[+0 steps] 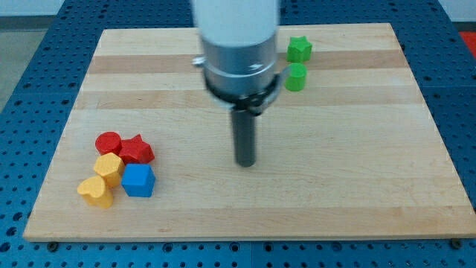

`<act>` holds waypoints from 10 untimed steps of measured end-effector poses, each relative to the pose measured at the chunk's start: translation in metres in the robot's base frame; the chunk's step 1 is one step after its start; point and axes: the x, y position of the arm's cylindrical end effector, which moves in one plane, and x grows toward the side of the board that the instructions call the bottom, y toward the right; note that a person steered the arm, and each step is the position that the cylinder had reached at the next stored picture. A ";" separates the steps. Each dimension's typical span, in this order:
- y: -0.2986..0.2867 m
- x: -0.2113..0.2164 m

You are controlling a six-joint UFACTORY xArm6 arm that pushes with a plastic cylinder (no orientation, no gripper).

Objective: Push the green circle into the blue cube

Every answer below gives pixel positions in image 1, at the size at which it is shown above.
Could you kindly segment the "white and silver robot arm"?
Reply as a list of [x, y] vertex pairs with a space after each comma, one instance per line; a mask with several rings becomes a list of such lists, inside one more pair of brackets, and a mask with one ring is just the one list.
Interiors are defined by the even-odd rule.
[[234, 158], [256, 162], [255, 119], [276, 101], [289, 69], [276, 71], [279, 0], [191, 0], [206, 89], [231, 114]]

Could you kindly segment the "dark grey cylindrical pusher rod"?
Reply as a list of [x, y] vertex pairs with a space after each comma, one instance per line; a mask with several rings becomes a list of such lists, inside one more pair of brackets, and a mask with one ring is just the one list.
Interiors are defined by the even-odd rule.
[[235, 162], [250, 167], [256, 162], [255, 117], [246, 110], [232, 110], [231, 124]]

